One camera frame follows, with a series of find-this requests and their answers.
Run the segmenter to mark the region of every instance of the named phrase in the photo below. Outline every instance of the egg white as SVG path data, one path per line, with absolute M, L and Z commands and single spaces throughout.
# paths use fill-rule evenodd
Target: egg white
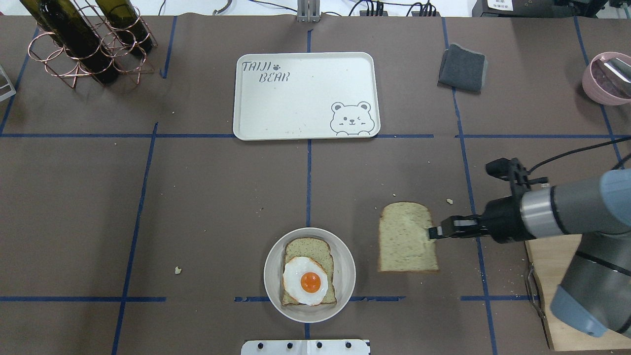
M 300 284 L 300 279 L 307 272 L 313 272 L 320 278 L 320 289 L 316 292 L 307 292 Z M 289 296 L 299 303 L 317 306 L 322 303 L 324 296 L 326 296 L 329 280 L 326 277 L 326 272 L 317 261 L 306 256 L 296 256 L 285 264 L 283 285 Z

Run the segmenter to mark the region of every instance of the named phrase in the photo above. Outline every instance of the brown table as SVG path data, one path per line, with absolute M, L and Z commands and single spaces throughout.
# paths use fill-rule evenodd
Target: brown table
M 159 73 L 136 88 L 87 79 L 73 91 L 25 59 L 35 22 L 0 16 L 0 63 L 18 87 L 0 102 L 1 354 L 238 354 L 245 340 L 307 335 L 370 339 L 373 354 L 551 352 L 525 296 L 523 243 L 443 240 L 439 274 L 378 274 L 379 214 L 396 201 L 426 205 L 435 222 L 482 212 L 509 193 L 485 163 L 519 157 L 532 166 L 628 135 L 629 106 L 603 110 L 580 80 L 587 59 L 629 52 L 631 22 L 146 21 Z M 487 55 L 482 93 L 437 84 L 447 41 Z M 237 59 L 308 50 L 374 58 L 379 135 L 234 138 Z M 538 173 L 554 184 L 586 178 L 630 148 L 573 155 Z M 265 302 L 262 282 L 270 247 L 304 226 L 348 245 L 361 299 L 310 327 Z

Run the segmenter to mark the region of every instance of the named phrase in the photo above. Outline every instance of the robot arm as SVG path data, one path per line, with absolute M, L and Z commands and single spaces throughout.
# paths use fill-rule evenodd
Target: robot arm
M 430 239 L 490 235 L 498 243 L 583 234 L 551 304 L 561 321 L 599 337 L 612 329 L 631 338 L 631 170 L 532 191 L 517 159 L 487 164 L 509 181 L 511 196 L 487 203 L 482 215 L 451 216 Z

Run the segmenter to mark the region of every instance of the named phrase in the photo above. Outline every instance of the gray cloth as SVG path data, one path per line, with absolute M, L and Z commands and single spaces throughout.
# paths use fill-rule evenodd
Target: gray cloth
M 463 90 L 479 92 L 484 86 L 487 66 L 484 54 L 453 43 L 442 55 L 438 81 Z

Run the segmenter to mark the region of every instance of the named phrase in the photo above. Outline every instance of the cartoon bear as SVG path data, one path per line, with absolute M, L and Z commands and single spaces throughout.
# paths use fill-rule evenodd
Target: cartoon bear
M 344 105 L 336 102 L 331 106 L 333 119 L 331 129 L 337 136 L 369 136 L 375 128 L 375 121 L 370 117 L 370 104 L 361 101 L 357 105 Z

